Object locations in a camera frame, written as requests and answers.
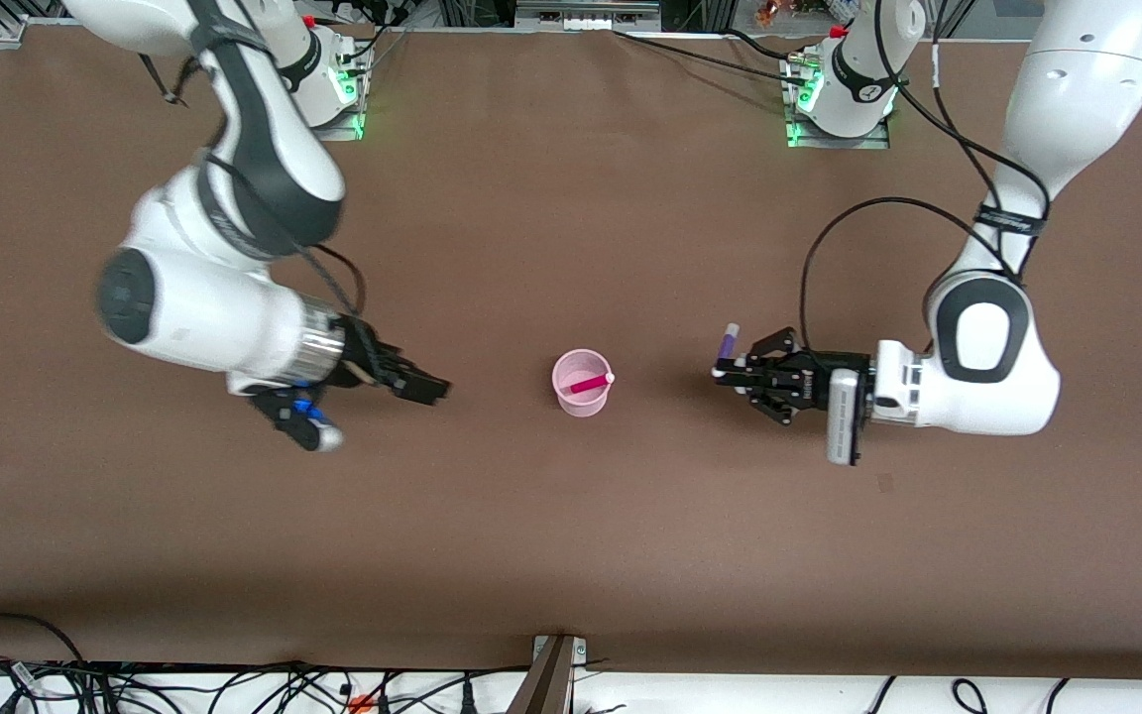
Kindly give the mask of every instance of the table surface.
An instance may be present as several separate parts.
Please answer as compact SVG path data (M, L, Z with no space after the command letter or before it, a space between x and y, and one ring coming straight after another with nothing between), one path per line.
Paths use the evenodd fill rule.
M998 141L1023 53L943 49L974 139ZM822 416L781 430L707 371L725 322L796 321L843 208L971 211L978 177L918 117L888 151L788 149L775 82L605 33L411 35L365 139L330 146L332 244L365 319L456 387L432 410L330 394L349 441L309 455L94 315L132 203L218 121L191 94L168 107L80 27L0 53L0 609L105 659L481 667L568 629L632 669L1142 676L1142 113L1034 257L1064 379L1047 430L871 425L838 470ZM920 294L962 235L876 211L817 262L819 348L926 340ZM274 274L325 294L303 264ZM620 378L590 419L548 387L574 347ZM56 655L16 627L0 650Z

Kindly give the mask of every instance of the pink cup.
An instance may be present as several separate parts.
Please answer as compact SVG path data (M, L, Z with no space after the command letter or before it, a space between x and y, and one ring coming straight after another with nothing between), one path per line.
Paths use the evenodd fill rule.
M557 363L553 366L553 393L558 396L562 410L572 417L590 417L602 411L606 406L606 395L611 393L611 385L594 387L580 394L571 394L571 385L608 374L611 374L611 363L593 350L572 350L558 356Z

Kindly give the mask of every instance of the brown table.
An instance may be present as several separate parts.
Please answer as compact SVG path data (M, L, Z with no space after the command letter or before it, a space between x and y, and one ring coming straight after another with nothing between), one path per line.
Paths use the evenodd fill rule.
M943 50L975 139L996 144L1023 53ZM1142 676L1142 114L1035 254L1051 426L874 425L838 470L821 415L781 430L707 371L726 321L796 321L839 209L974 208L978 177L918 117L888 151L788 149L767 80L604 33L409 38L369 135L330 147L335 247L381 337L456 388L434 410L331 394L349 442L321 456L95 319L131 204L217 122L191 91L168 107L77 27L0 53L0 609L107 659L478 667L571 629L618 668ZM820 348L926 339L920 294L962 236L876 211L819 258ZM276 275L325 294L303 264ZM548 388L572 347L620 376L593 419ZM59 655L18 627L0 650Z

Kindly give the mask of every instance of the pink marker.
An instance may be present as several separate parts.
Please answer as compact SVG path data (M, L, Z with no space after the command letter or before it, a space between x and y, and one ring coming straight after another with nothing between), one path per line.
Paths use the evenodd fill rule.
M589 392L590 388L598 388L598 386L614 384L614 380L616 375L606 372L606 375L598 375L596 378L585 379L582 383L574 383L568 387L568 392L571 392L571 394L580 394L581 392Z

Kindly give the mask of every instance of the purple marker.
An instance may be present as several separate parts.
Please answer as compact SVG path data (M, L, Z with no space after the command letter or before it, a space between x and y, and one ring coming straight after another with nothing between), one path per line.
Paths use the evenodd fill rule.
M734 340L738 339L739 339L739 324L738 322L730 322L729 326L725 326L725 337L721 338L721 352L717 352L718 362L721 360L729 360L730 355L733 354ZM722 372L721 370L716 369L716 367L711 367L711 376L713 378L719 379L725 376L725 372Z

